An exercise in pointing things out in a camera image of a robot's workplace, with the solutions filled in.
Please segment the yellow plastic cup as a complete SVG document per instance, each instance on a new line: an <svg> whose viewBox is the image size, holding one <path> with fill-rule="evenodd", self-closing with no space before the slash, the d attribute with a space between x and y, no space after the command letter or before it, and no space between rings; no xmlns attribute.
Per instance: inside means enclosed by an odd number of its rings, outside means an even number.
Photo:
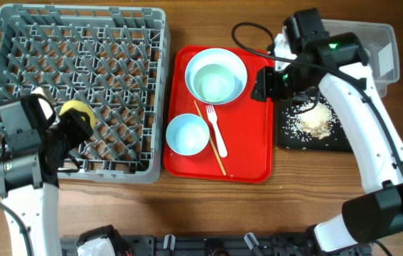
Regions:
<svg viewBox="0 0 403 256"><path fill-rule="evenodd" d="M89 124L92 129L95 128L95 114L92 108L89 105L86 105L84 102L79 100L70 100L63 104L59 112L59 118L62 118L62 115L70 109L77 110L78 112L85 113L89 117Z"/></svg>

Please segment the food scraps and rice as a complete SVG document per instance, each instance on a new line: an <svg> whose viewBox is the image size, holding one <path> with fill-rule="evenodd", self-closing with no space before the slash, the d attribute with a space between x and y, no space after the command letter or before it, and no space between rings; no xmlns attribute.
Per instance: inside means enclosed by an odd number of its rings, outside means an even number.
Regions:
<svg viewBox="0 0 403 256"><path fill-rule="evenodd" d="M313 106L313 102L306 102L284 110L284 135L299 142L329 137L333 133L334 124L339 123L337 116L327 103Z"/></svg>

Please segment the light blue food bowl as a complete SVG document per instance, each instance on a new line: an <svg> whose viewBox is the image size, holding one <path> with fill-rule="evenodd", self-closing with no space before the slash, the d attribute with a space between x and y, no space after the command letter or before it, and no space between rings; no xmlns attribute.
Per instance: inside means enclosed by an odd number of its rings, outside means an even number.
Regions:
<svg viewBox="0 0 403 256"><path fill-rule="evenodd" d="M226 67L218 64L204 65L193 78L193 89L204 102L218 103L226 100L235 87L235 77Z"/></svg>

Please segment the white plastic fork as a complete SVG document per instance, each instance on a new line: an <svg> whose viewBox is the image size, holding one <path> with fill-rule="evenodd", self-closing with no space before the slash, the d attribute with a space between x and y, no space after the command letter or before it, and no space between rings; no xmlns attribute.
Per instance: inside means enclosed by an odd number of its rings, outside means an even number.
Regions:
<svg viewBox="0 0 403 256"><path fill-rule="evenodd" d="M217 123L217 114L215 112L215 108L212 105L207 105L206 111L208 114L208 120L211 122L214 129L218 153L220 157L225 158L227 156L227 148Z"/></svg>

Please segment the wooden chopstick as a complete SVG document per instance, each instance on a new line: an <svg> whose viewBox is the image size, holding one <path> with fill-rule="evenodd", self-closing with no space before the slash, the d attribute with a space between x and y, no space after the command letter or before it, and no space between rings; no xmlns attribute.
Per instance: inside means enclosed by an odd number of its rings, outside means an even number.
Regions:
<svg viewBox="0 0 403 256"><path fill-rule="evenodd" d="M198 103L196 102L196 100L194 100L193 102L194 102L195 108L196 108L196 110L197 110L197 112L198 112L198 116L199 116L201 119L204 120L203 114L202 114L202 112L200 111L200 108L199 108L199 106L198 106ZM220 167L220 169L221 169L221 172L222 172L223 176L226 176L226 175L227 175L227 172L226 172L225 167L223 166L223 163L222 163L222 161L221 161L221 159L220 159L220 156L219 156L218 151L217 151L217 149L216 149L215 143L214 143L214 141L213 141L213 139L212 139L212 137L211 137L211 135L210 135L210 132L208 132L208 136L209 136L209 142L210 142L211 148L212 148L212 150L213 150L213 152L214 152L215 158L216 158L217 163L218 163L218 165L219 165L219 167Z"/></svg>

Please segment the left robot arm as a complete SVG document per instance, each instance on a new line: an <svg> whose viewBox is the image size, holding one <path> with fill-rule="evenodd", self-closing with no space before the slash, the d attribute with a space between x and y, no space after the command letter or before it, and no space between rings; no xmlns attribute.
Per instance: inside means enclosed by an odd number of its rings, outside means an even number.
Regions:
<svg viewBox="0 0 403 256"><path fill-rule="evenodd" d="M13 255L61 255L58 169L89 139L92 108L70 100L56 112L42 95L0 104L6 150L0 156L0 199Z"/></svg>

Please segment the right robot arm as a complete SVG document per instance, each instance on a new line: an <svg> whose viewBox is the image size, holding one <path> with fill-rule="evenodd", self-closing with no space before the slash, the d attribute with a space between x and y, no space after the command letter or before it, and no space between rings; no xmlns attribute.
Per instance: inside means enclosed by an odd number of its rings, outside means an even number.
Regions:
<svg viewBox="0 0 403 256"><path fill-rule="evenodd" d="M351 32L329 34L316 9L288 17L284 35L295 58L282 70L262 68L252 99L292 100L317 88L343 127L365 192L313 226L310 251L338 252L402 232L403 143L377 94L360 39Z"/></svg>

